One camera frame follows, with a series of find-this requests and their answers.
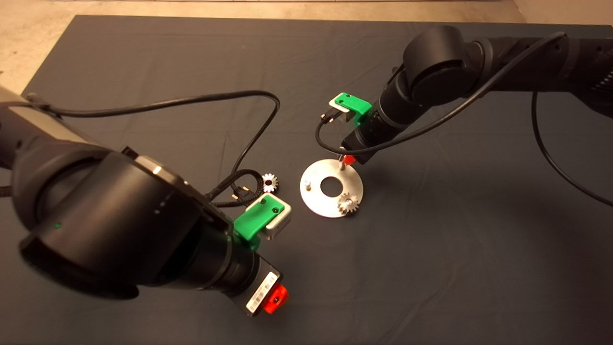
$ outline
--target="black cable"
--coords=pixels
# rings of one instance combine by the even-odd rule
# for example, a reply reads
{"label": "black cable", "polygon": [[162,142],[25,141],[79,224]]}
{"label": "black cable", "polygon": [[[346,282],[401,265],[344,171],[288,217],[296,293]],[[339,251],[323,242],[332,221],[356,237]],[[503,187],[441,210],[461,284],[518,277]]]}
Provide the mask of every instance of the black cable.
{"label": "black cable", "polygon": [[391,83],[391,82],[394,80],[394,78],[396,78],[396,76],[397,76],[397,75],[399,75],[399,74],[400,74],[400,72],[402,72],[402,71],[404,71],[404,70],[405,70],[405,64],[404,64],[404,63],[402,63],[402,64],[400,64],[400,66],[399,66],[399,67],[396,69],[396,71],[394,71],[394,73],[392,74],[392,76],[391,76],[391,77],[389,77],[389,79],[387,80],[387,83],[385,83],[385,85],[389,85],[389,84],[390,84],[390,83]]}
{"label": "black cable", "polygon": [[366,149],[360,149],[360,150],[344,150],[344,149],[338,149],[336,147],[332,147],[329,146],[328,144],[326,144],[325,142],[323,142],[321,140],[320,137],[320,132],[321,132],[321,128],[327,124],[328,122],[319,122],[319,124],[317,125],[317,128],[315,129],[315,140],[317,141],[317,143],[323,147],[324,149],[332,152],[332,153],[338,153],[341,155],[361,155],[361,154],[365,154],[365,153],[373,153],[373,152],[377,152],[379,150],[382,149],[386,149],[388,147],[392,147],[394,145],[398,145],[402,142],[405,141],[409,141],[413,138],[416,138],[420,135],[423,135],[425,133],[428,133],[429,131],[435,129],[436,127],[444,124],[445,122],[451,120],[453,117],[455,117],[457,114],[459,114],[461,111],[463,111],[464,109],[466,109],[466,107],[468,107],[470,104],[472,104],[473,102],[475,102],[478,98],[482,97],[484,94],[486,94],[488,91],[490,91],[495,84],[501,79],[503,78],[507,73],[511,72],[513,70],[513,68],[515,68],[515,66],[517,66],[519,63],[521,63],[523,60],[525,60],[527,57],[529,57],[530,55],[532,55],[533,53],[537,52],[538,50],[540,50],[541,48],[543,48],[545,45],[561,38],[564,37],[566,34],[562,33],[562,32],[558,32],[558,33],[554,33],[548,37],[545,37],[543,39],[541,39],[540,41],[538,41],[537,43],[531,45],[528,49],[524,50],[521,54],[517,55],[513,60],[511,60],[505,67],[501,68],[500,71],[498,71],[496,74],[494,74],[485,84],[483,84],[483,86],[481,86],[475,93],[473,93],[469,98],[467,98],[464,102],[462,102],[460,105],[458,105],[455,109],[453,109],[452,111],[450,111],[449,113],[447,113],[445,116],[439,118],[438,120],[431,122],[430,124],[416,130],[413,132],[410,132],[404,136],[401,136],[399,138],[384,142],[382,144],[379,145],[375,145],[375,146],[371,146],[368,147]]}
{"label": "black cable", "polygon": [[580,190],[581,192],[583,192],[583,194],[585,194],[585,195],[587,195],[587,196],[589,196],[591,198],[594,198],[594,199],[600,201],[601,203],[603,203],[605,205],[609,205],[609,206],[613,207],[613,201],[605,199],[602,196],[597,195],[596,193],[592,192],[591,190],[585,188],[584,186],[582,186],[581,184],[579,184],[578,182],[573,180],[569,175],[567,175],[558,166],[558,164],[556,164],[554,159],[551,158],[551,155],[549,155],[549,151],[547,151],[547,149],[545,148],[545,144],[543,143],[543,139],[541,138],[541,133],[540,133],[540,131],[538,129],[538,121],[536,119],[537,103],[538,103],[538,92],[534,92],[534,93],[532,93],[532,105],[531,105],[532,129],[534,130],[534,133],[535,133],[536,143],[538,144],[539,149],[541,149],[541,153],[543,154],[543,156],[545,157],[545,159],[547,160],[549,165],[551,165],[551,167],[555,170],[555,172],[558,173],[560,176],[562,176],[562,178],[564,178],[564,180],[566,180],[568,183],[573,185],[573,187],[575,187],[578,190]]}
{"label": "black cable", "polygon": [[[262,90],[236,91],[236,92],[228,92],[228,93],[217,93],[217,94],[212,94],[212,95],[202,95],[202,96],[196,96],[196,97],[190,97],[190,98],[171,99],[168,101],[161,101],[157,103],[147,104],[144,106],[134,106],[134,107],[124,107],[124,108],[104,109],[104,110],[68,110],[68,109],[57,108],[57,107],[49,105],[44,100],[38,98],[36,94],[28,95],[28,100],[36,104],[36,106],[40,108],[41,110],[48,112],[52,115],[55,115],[57,117],[65,116],[65,117],[77,117],[77,118],[98,118],[98,117],[112,117],[112,116],[134,114],[137,112],[146,112],[146,111],[158,110],[158,109],[163,109],[163,108],[168,108],[168,107],[182,106],[186,104],[203,103],[203,102],[211,102],[211,101],[224,101],[228,99],[237,99],[237,98],[245,98],[245,97],[252,97],[252,96],[261,96],[261,97],[266,97],[268,99],[271,99],[275,103],[275,107],[271,111],[266,121],[262,124],[260,129],[257,131],[255,136],[253,136],[253,138],[251,138],[249,143],[247,143],[247,146],[245,147],[245,149],[243,149],[243,152],[241,152],[241,154],[238,156],[236,162],[234,163],[232,167],[232,171],[230,172],[230,176],[233,176],[237,172],[238,167],[240,166],[240,163],[243,161],[243,159],[245,158],[247,153],[251,150],[251,148],[256,143],[256,141],[262,136],[266,128],[268,128],[270,122],[272,122],[272,120],[275,118],[275,115],[277,114],[277,112],[279,111],[279,108],[281,107],[281,101],[279,100],[279,97],[277,97],[273,93],[262,91]],[[233,190],[236,190],[238,188],[234,184],[234,181],[232,181],[229,186],[226,186],[226,188],[227,187],[232,187]],[[262,188],[261,187],[258,188],[255,194],[256,196],[261,195]],[[238,202],[231,202],[231,203],[235,204],[236,206],[242,206],[242,204],[239,204]]]}
{"label": "black cable", "polygon": [[[262,175],[255,171],[255,170],[251,170],[251,169],[241,169],[238,171],[233,172],[232,174],[230,174],[228,177],[226,177],[223,181],[221,181],[217,187],[213,188],[210,192],[208,192],[207,194],[204,195],[204,197],[206,199],[208,199],[209,201],[215,199],[217,196],[219,196],[219,194],[221,194],[226,188],[230,187],[230,185],[232,185],[236,180],[238,180],[239,178],[245,176],[245,175],[251,175],[253,177],[255,177],[256,181],[257,181],[257,189],[259,191],[262,191],[264,189],[264,180],[262,178]],[[213,203],[215,206],[217,207],[237,207],[237,206],[246,206],[251,204],[253,201],[255,201],[262,193],[254,193],[254,196],[244,199],[244,200],[240,200],[240,201],[228,201],[228,202],[221,202],[221,203]]]}

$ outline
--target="black tablecloth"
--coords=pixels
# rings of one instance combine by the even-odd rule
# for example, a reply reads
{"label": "black tablecloth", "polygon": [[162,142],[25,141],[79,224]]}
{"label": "black tablecloth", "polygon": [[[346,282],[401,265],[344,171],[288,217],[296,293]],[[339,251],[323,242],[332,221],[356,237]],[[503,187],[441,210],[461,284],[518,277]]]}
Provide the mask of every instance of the black tablecloth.
{"label": "black tablecloth", "polygon": [[[346,91],[374,100],[407,42],[434,23],[76,17],[26,92],[97,109],[261,88],[283,105],[243,166],[280,177],[292,223],[260,253],[289,301],[245,317],[215,292],[142,288],[88,297],[20,260],[26,231],[0,200],[0,343],[605,344],[613,341],[613,209],[541,156],[526,93],[491,93],[440,129],[357,169],[355,217],[323,219],[300,199],[318,116]],[[611,37],[608,26],[458,24],[465,38]],[[541,97],[552,155],[613,198],[613,122],[571,95]],[[230,170],[272,104],[245,99],[67,121],[128,144],[206,192]],[[416,126],[444,114],[432,110]],[[324,137],[338,143],[349,125]],[[8,173],[0,175],[8,182]]]}

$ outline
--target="green 3d-printed bracket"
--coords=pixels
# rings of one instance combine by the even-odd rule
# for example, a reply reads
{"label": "green 3d-printed bracket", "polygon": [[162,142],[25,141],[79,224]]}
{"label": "green 3d-printed bracket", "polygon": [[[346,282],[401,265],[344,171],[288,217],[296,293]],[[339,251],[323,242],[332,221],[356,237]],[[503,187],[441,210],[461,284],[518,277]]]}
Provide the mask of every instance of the green 3d-printed bracket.
{"label": "green 3d-printed bracket", "polygon": [[362,121],[366,117],[366,114],[368,113],[370,108],[373,107],[372,104],[364,101],[363,99],[352,96],[345,92],[336,97],[334,99],[334,103],[356,113],[356,116],[353,118],[353,122],[356,124],[356,126],[362,124]]}
{"label": "green 3d-printed bracket", "polygon": [[260,244],[260,238],[256,236],[258,231],[263,230],[284,209],[283,204],[266,195],[234,220],[234,230],[249,242],[252,250],[256,250]]}

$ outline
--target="hole in disc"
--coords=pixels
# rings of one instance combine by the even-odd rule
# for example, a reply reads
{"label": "hole in disc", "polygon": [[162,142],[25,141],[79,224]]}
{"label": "hole in disc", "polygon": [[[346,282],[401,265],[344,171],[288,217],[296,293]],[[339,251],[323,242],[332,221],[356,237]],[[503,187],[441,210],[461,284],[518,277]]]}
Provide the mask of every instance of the hole in disc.
{"label": "hole in disc", "polygon": [[336,177],[326,177],[321,181],[321,192],[333,198],[343,191],[343,184]]}

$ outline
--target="circular metal disc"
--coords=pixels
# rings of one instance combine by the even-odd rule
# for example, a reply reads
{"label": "circular metal disc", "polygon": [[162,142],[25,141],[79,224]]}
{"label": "circular metal disc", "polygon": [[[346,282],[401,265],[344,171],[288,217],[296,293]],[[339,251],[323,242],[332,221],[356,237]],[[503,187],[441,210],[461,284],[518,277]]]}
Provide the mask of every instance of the circular metal disc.
{"label": "circular metal disc", "polygon": [[[300,195],[311,211],[328,218],[340,218],[344,214],[338,209],[338,198],[344,193],[356,196],[359,202],[364,196],[364,186],[357,171],[351,166],[341,170],[338,160],[320,160],[311,164],[300,179]],[[328,177],[336,177],[343,185],[343,191],[334,197],[324,194],[321,182]]]}

